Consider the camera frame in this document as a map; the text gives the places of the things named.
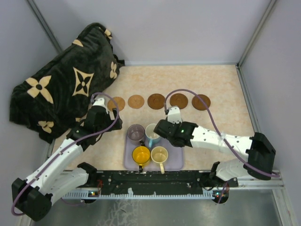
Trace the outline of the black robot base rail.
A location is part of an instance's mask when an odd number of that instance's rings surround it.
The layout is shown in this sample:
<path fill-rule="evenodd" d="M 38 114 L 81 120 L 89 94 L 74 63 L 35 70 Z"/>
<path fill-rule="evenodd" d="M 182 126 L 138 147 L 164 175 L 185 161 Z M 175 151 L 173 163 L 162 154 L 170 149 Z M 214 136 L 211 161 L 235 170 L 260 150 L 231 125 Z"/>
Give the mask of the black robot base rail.
<path fill-rule="evenodd" d="M 225 181 L 209 171 L 181 170 L 144 171 L 128 170 L 98 171 L 94 180 L 80 188 L 95 187 L 101 194 L 127 194 L 129 188 L 134 194 L 202 194 L 203 188 L 223 187 Z"/>

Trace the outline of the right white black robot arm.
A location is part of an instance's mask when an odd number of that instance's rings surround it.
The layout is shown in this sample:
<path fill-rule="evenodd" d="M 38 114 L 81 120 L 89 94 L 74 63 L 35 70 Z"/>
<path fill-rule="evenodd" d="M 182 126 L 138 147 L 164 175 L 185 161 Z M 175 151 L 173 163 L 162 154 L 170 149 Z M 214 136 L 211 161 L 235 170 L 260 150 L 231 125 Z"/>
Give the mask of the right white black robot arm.
<path fill-rule="evenodd" d="M 233 154 L 234 159 L 213 164 L 210 181 L 215 186 L 247 175 L 259 180 L 280 177 L 273 171 L 276 150 L 262 133 L 256 132 L 252 137 L 233 136 L 192 122 L 171 123 L 167 120 L 160 120 L 154 132 L 175 147 L 205 148 Z"/>

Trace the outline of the woven rattan coaster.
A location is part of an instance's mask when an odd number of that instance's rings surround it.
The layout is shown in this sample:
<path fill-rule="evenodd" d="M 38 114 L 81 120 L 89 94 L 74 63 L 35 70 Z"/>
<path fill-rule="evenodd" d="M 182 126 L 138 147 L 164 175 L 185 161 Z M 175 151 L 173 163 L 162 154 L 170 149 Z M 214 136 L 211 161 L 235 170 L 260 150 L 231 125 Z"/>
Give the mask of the woven rattan coaster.
<path fill-rule="evenodd" d="M 113 99 L 117 105 L 112 100 L 109 100 L 107 104 L 108 109 L 112 111 L 113 108 L 118 107 L 119 111 L 122 111 L 126 105 L 125 100 L 122 97 L 114 97 Z"/>
<path fill-rule="evenodd" d="M 144 98 L 141 95 L 132 95 L 128 99 L 128 105 L 129 107 L 133 109 L 139 109 L 144 105 Z"/>

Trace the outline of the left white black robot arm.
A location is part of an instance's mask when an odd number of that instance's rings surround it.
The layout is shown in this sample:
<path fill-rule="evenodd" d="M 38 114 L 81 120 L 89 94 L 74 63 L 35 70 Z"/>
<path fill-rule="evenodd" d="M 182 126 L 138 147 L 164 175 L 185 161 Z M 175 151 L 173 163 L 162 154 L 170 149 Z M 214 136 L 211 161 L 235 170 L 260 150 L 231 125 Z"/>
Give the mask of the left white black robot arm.
<path fill-rule="evenodd" d="M 86 162 L 66 175 L 62 173 L 76 157 L 94 145 L 99 136 L 122 129 L 119 107 L 113 108 L 112 112 L 114 119 L 105 104 L 93 103 L 86 118 L 71 128 L 54 154 L 25 179 L 17 178 L 12 183 L 12 215 L 26 215 L 40 221 L 69 191 L 97 183 L 96 168 Z"/>

